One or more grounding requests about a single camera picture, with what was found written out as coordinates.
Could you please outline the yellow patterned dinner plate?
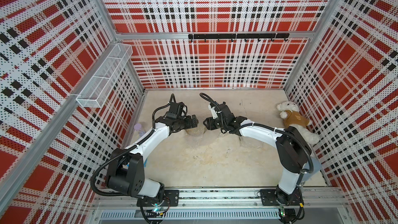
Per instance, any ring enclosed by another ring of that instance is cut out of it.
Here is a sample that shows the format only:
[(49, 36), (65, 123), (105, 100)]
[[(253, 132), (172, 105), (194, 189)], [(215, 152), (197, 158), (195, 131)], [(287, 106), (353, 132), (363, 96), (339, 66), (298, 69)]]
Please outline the yellow patterned dinner plate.
[(206, 130), (207, 129), (203, 125), (201, 125), (196, 128), (187, 129), (186, 133), (189, 136), (199, 137), (199, 136), (202, 136), (206, 132)]

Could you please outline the clear bubble wrap sheet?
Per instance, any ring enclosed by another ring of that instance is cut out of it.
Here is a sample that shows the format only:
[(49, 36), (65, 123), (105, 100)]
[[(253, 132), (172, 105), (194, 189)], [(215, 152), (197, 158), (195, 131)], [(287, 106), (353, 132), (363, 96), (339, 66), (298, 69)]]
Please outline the clear bubble wrap sheet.
[(230, 152), (257, 150), (262, 149), (262, 147), (263, 145), (261, 142), (252, 138), (222, 133), (220, 130), (206, 130), (206, 132), (199, 137), (189, 136), (186, 133), (179, 153), (181, 155), (192, 155), (194, 157), (201, 156), (206, 152), (227, 155)]

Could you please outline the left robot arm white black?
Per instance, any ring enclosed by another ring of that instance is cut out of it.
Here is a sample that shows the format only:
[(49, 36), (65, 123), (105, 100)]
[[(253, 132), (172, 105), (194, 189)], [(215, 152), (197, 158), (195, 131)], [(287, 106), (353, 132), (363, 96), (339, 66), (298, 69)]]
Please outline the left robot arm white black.
[[(161, 116), (152, 121), (152, 129), (126, 149), (116, 149), (111, 158), (99, 166), (90, 178), (91, 189), (99, 196), (148, 198), (161, 202), (164, 199), (164, 184), (149, 179), (145, 175), (144, 162), (154, 149), (171, 134), (198, 126), (196, 115), (172, 117)], [(101, 170), (107, 169), (106, 188), (113, 192), (98, 189), (96, 179)]]

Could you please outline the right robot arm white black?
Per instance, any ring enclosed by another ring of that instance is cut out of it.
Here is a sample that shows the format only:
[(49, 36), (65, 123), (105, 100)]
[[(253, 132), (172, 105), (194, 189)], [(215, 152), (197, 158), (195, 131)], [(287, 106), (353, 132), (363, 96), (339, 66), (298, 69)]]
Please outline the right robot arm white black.
[(276, 186), (275, 198), (281, 205), (290, 205), (304, 175), (315, 170), (311, 149), (298, 129), (274, 128), (243, 116), (236, 117), (226, 103), (219, 104), (205, 93), (200, 93), (200, 97), (209, 103), (211, 111), (211, 117), (203, 121), (208, 130), (220, 129), (224, 133), (253, 138), (276, 149), (283, 173)]

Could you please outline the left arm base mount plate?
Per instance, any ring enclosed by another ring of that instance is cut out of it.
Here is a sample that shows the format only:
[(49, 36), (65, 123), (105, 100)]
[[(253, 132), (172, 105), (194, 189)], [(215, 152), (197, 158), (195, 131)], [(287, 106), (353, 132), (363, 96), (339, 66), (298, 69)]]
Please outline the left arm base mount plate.
[(161, 190), (154, 198), (144, 196), (138, 198), (136, 206), (140, 207), (175, 207), (179, 202), (179, 190)]

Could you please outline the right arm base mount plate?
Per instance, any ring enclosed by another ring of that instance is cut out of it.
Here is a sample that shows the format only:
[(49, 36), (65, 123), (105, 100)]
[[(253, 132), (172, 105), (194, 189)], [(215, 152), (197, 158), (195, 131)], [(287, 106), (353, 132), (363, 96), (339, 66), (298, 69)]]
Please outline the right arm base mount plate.
[(302, 192), (297, 187), (290, 195), (278, 187), (276, 189), (261, 189), (259, 194), (263, 206), (299, 206), (300, 203), (303, 203)]

